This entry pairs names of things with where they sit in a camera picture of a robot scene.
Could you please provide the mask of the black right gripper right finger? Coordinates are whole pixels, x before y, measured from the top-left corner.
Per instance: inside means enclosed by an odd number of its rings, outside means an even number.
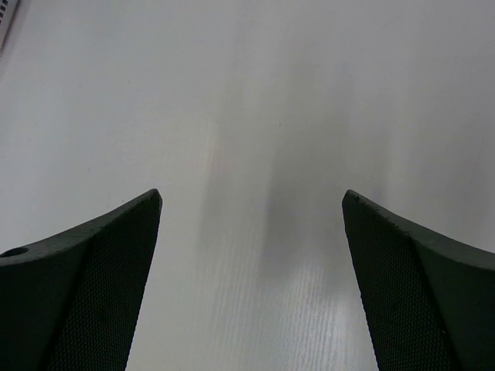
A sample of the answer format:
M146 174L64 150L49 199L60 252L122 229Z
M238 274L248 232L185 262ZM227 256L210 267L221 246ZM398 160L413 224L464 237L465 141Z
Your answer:
M381 370L494 368L494 255L348 190L345 233Z

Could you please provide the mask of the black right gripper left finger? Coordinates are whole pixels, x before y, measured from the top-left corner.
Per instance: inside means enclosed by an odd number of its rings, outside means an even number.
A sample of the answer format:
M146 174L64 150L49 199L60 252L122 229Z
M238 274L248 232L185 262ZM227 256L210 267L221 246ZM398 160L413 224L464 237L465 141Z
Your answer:
M159 232L149 190L1 255L3 370L123 370Z

